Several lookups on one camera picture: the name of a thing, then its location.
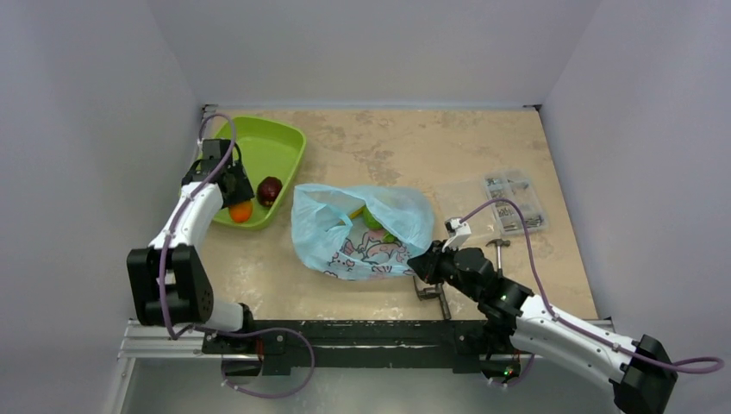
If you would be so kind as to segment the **orange red fake mango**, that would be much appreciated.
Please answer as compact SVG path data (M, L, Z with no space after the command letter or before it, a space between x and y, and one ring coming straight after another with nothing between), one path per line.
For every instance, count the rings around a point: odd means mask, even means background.
M232 204L228 207L228 214L234 223L245 223L253 214L253 202L247 200L238 204Z

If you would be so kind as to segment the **red fake apple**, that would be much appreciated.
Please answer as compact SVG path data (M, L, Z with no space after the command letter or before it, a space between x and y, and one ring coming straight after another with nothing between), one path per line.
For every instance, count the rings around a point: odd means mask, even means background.
M265 208L271 208L283 190L283 187L283 182L279 178L273 176L265 177L259 183L256 190L258 203Z

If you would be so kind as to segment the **green fake lime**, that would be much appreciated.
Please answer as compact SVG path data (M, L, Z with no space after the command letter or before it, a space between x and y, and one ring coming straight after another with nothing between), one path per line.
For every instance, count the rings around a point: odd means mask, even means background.
M375 216L365 207L362 210L362 217L365 226L370 230L381 230L384 226L375 218Z

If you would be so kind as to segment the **light blue plastic bag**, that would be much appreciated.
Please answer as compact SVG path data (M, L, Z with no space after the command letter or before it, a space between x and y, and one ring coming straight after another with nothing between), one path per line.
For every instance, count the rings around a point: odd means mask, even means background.
M370 230L362 214L348 214L365 206L384 226ZM323 184L297 185L291 209L291 240L300 261L328 276L365 281L413 275L407 260L431 245L434 210L424 194L410 187ZM385 243L384 232L397 241Z

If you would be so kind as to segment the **green fake leafy vegetable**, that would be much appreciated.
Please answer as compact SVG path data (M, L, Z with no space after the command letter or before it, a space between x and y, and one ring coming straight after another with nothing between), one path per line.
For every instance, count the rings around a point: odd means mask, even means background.
M390 232L386 231L384 232L382 240L385 243L395 243L397 241L397 238Z

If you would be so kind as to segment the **yellow fake banana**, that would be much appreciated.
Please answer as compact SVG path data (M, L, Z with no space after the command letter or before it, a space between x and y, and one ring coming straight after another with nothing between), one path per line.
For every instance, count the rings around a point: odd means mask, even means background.
M365 209L366 209L366 207L365 207L365 206L362 206L362 207L358 208L357 210L355 210L355 211L353 211L353 212L349 213L349 214L348 214L348 217L349 217L350 219L354 219L354 218L356 218L357 216L360 216L360 215L361 215L361 214L363 213L363 211L364 211Z

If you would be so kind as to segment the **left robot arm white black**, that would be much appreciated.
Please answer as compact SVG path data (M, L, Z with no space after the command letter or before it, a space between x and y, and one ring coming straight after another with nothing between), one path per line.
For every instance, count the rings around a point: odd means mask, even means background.
M179 324L224 331L223 341L245 353L257 341L251 312L244 304L215 298L197 248L220 210L239 212L243 220L251 216L255 192L237 144L208 139L202 149L164 228L146 247L128 254L134 308L141 324L166 327L173 338Z

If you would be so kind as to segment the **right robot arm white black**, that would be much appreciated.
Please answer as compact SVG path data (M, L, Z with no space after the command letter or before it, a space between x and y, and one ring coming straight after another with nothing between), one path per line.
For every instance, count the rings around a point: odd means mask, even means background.
M449 249L434 241L424 254L408 259L423 282L445 283L473 300L486 316L486 344L510 345L537 354L599 385L610 386L624 413L662 413L678 374L656 338L601 329L546 303L544 297L503 276L480 248Z

